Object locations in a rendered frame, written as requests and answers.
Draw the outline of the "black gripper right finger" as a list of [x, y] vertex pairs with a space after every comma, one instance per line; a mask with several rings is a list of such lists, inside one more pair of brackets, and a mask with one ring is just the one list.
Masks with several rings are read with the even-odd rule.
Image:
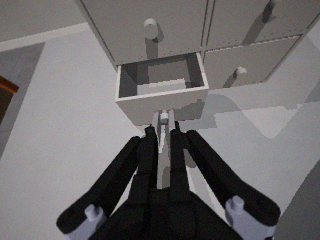
[[[244, 240], [272, 240], [281, 211], [270, 198], [241, 180], [196, 130], [180, 131], [169, 112], [170, 229], [173, 240], [195, 240], [196, 228], [184, 151], [196, 163], [225, 217]], [[225, 206], [226, 205], [226, 206]]]

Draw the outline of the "grey drawer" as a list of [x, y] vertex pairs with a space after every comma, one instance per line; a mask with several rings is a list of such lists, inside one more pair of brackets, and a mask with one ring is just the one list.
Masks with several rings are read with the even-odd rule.
[[200, 119], [209, 86], [199, 52], [118, 65], [115, 102], [134, 124]]
[[203, 67], [209, 88], [264, 81], [299, 37], [205, 50]]
[[206, 46], [306, 30], [320, 0], [214, 0]]
[[82, 2], [115, 62], [201, 47], [207, 0]]

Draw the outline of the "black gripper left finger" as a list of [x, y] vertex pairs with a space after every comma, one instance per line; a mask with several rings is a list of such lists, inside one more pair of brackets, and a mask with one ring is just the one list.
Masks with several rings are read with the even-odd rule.
[[67, 240], [88, 240], [99, 229], [114, 211], [137, 167], [118, 233], [121, 240], [144, 239], [150, 187], [157, 188], [159, 111], [154, 111], [145, 134], [143, 138], [132, 137], [93, 186], [60, 214], [56, 226]]

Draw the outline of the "small white chest of drawers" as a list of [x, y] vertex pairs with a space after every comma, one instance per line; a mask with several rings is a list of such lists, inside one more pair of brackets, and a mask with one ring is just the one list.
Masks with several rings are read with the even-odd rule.
[[90, 26], [92, 32], [94, 33], [95, 37], [97, 38], [98, 42], [100, 43], [102, 49], [104, 50], [105, 54], [107, 55], [109, 61], [111, 62], [112, 66], [114, 67], [114, 69], [117, 72], [117, 74], [118, 74], [118, 65], [120, 65], [120, 64], [139, 62], [139, 61], [145, 61], [145, 60], [151, 60], [151, 59], [157, 59], [157, 58], [163, 58], [163, 57], [169, 57], [169, 56], [175, 56], [175, 55], [181, 55], [181, 54], [187, 54], [187, 53], [193, 53], [193, 52], [199, 52], [200, 53], [202, 64], [203, 64], [205, 50], [228, 47], [228, 46], [234, 46], [234, 45], [240, 45], [240, 44], [246, 44], [246, 43], [252, 43], [252, 42], [258, 42], [258, 41], [264, 41], [264, 40], [270, 40], [270, 39], [293, 36], [293, 35], [299, 35], [300, 36], [298, 38], [298, 40], [289, 49], [289, 51], [285, 54], [285, 56], [281, 59], [281, 61], [276, 65], [276, 67], [272, 70], [272, 72], [268, 75], [268, 77], [264, 81], [237, 84], [237, 85], [230, 85], [230, 86], [223, 86], [223, 87], [215, 87], [215, 88], [209, 88], [209, 90], [267, 82], [269, 80], [269, 78], [275, 73], [275, 71], [281, 66], [281, 64], [286, 60], [286, 58], [292, 53], [292, 51], [303, 40], [303, 38], [309, 33], [309, 31], [320, 20], [320, 13], [319, 13], [316, 16], [316, 18], [312, 21], [312, 23], [307, 27], [306, 30], [289, 32], [289, 33], [272, 35], [272, 36], [266, 36], [266, 37], [260, 37], [260, 38], [237, 41], [237, 42], [231, 42], [231, 43], [214, 45], [214, 46], [206, 46], [207, 36], [208, 36], [208, 31], [209, 31], [209, 25], [210, 25], [210, 20], [211, 20], [211, 14], [212, 14], [212, 9], [213, 9], [213, 3], [214, 3], [214, 0], [207, 0], [205, 19], [204, 19], [204, 26], [203, 26], [203, 33], [202, 33], [202, 40], [201, 40], [201, 47], [200, 48], [115, 62], [114, 58], [112, 57], [108, 47], [106, 46], [102, 36], [100, 35], [96, 25], [94, 24], [94, 22], [93, 22], [93, 20], [92, 20], [92, 18], [90, 16], [90, 14], [88, 13], [84, 3], [82, 2], [82, 0], [74, 0], [74, 1], [77, 4], [78, 8], [80, 9], [81, 13], [83, 14], [85, 20], [87, 21], [88, 25]]

